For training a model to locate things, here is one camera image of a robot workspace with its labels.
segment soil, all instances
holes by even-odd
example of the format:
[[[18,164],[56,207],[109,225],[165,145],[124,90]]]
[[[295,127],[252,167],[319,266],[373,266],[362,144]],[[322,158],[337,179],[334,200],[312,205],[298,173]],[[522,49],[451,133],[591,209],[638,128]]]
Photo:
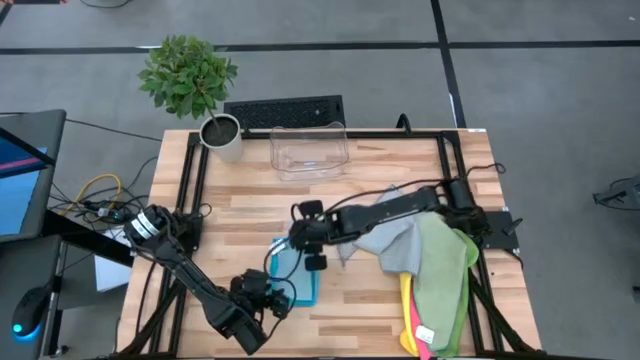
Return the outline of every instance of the soil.
[[[231,142],[238,133],[238,125],[227,118],[217,118],[218,127],[210,121],[202,129],[202,139],[211,146],[224,146]]]

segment gray carpet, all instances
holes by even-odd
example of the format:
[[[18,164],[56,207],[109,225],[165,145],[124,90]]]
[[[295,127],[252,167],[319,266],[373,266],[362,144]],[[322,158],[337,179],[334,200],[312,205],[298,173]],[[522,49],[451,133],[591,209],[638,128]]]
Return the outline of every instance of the gray carpet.
[[[640,39],[640,6],[633,0],[441,2],[450,41]],[[109,10],[72,1],[14,6],[0,27],[0,48],[155,45],[174,32],[216,44],[437,39],[429,1],[420,0],[134,0]],[[240,66],[230,100],[341,94],[351,127],[389,127],[400,112],[414,127],[453,124],[438,50],[229,55]],[[494,155],[508,169],[501,177],[507,204],[524,218],[518,235],[544,348],[636,359],[640,305],[631,286],[640,282],[640,225],[635,213],[595,206],[591,193],[638,172],[640,49],[454,50],[452,56],[467,125],[488,129]],[[154,137],[196,128],[191,119],[154,109],[137,90],[144,57],[0,56],[0,111],[64,108],[72,119]],[[128,183],[158,148],[67,124],[55,182],[69,196],[104,172]],[[152,174],[153,165],[135,193],[148,192]],[[78,267],[75,279],[93,286],[92,266]],[[69,312],[61,342],[77,351],[65,359],[111,349],[121,301],[116,292]],[[83,323],[89,317],[92,323]],[[96,329],[78,330],[86,326]]]

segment wooden tabletop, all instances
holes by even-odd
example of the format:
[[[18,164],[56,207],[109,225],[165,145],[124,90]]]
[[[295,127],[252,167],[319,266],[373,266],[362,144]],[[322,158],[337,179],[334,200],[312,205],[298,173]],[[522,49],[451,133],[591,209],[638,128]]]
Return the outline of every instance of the wooden tabletop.
[[[156,166],[149,203],[173,209],[184,162],[189,131],[165,132]],[[494,162],[486,132],[460,130],[465,165],[468,168]],[[210,154],[202,201],[213,207],[204,219],[200,249],[193,260],[216,285],[229,287],[232,277],[247,268],[260,269],[275,237],[291,223],[293,203],[319,199],[325,207],[355,193],[384,189],[417,179],[440,178],[436,142],[415,140],[349,140],[350,161],[338,178],[283,182],[270,164],[268,140],[244,142],[240,163],[226,164]],[[449,159],[455,175],[453,152]],[[200,155],[196,152],[194,164]],[[193,167],[188,194],[193,194],[197,166]],[[502,208],[504,199],[494,169],[474,171],[469,182],[478,205],[485,210]],[[355,203],[371,204],[377,196]],[[191,199],[187,198],[190,208]],[[400,346],[404,327],[397,275],[384,274],[376,256],[359,250],[343,268],[334,247],[325,247],[328,268],[320,273],[319,298],[314,307],[294,308],[269,342],[254,356],[407,356]],[[540,347],[527,288],[519,263],[500,250],[486,250],[495,303],[513,328],[533,347]],[[137,258],[125,298],[118,330],[119,349],[133,339],[140,298],[150,263]],[[156,267],[142,309],[143,324],[155,309],[161,267]],[[478,303],[484,343],[491,348],[486,313]],[[160,349],[168,348],[173,319],[169,309]],[[265,316],[268,333],[274,324]],[[461,354],[474,353],[467,323]],[[242,357],[234,339],[225,340],[204,318],[202,306],[188,294],[178,357]]]

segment green cloth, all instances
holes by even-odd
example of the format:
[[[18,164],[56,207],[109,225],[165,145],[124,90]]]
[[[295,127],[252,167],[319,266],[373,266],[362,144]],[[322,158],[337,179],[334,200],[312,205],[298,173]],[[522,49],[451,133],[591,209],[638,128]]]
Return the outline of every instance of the green cloth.
[[[460,302],[463,274],[467,271],[467,245],[440,215],[417,218],[422,236],[422,261],[413,282],[413,298],[423,326],[433,330],[431,351],[449,345]]]
[[[454,229],[458,236],[464,240],[467,244],[467,268],[473,266],[478,260],[478,248],[476,244],[473,243],[467,234],[464,232]],[[460,302],[458,303],[458,313],[456,314],[456,320],[453,325],[453,332],[451,333],[451,338],[449,339],[449,345],[446,349],[440,350],[436,352],[437,356],[441,357],[452,357],[458,356],[458,352],[460,351],[460,336],[462,335],[462,329],[464,328],[464,322],[467,320],[467,306],[469,305],[469,272],[465,271],[462,275],[462,292],[460,295]]]

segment white plant pot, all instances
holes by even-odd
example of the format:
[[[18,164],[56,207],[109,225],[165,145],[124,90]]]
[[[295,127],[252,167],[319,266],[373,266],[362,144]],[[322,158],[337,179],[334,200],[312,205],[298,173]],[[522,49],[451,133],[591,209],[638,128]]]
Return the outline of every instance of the white plant pot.
[[[198,132],[198,134],[200,135],[200,142],[204,146],[211,149],[224,162],[239,161],[242,158],[242,152],[243,152],[242,136],[240,136],[240,122],[238,121],[238,119],[233,117],[233,115],[229,115],[229,114],[222,113],[222,114],[215,114],[214,116],[216,117],[216,119],[225,118],[235,122],[236,126],[238,127],[236,136],[233,138],[233,140],[231,140],[231,142],[222,146],[213,146],[213,145],[207,144],[207,142],[205,142],[204,138],[202,137],[202,131],[209,122],[213,121],[213,119],[209,117],[207,120],[205,120],[202,123],[202,126],[200,126],[200,131]]]

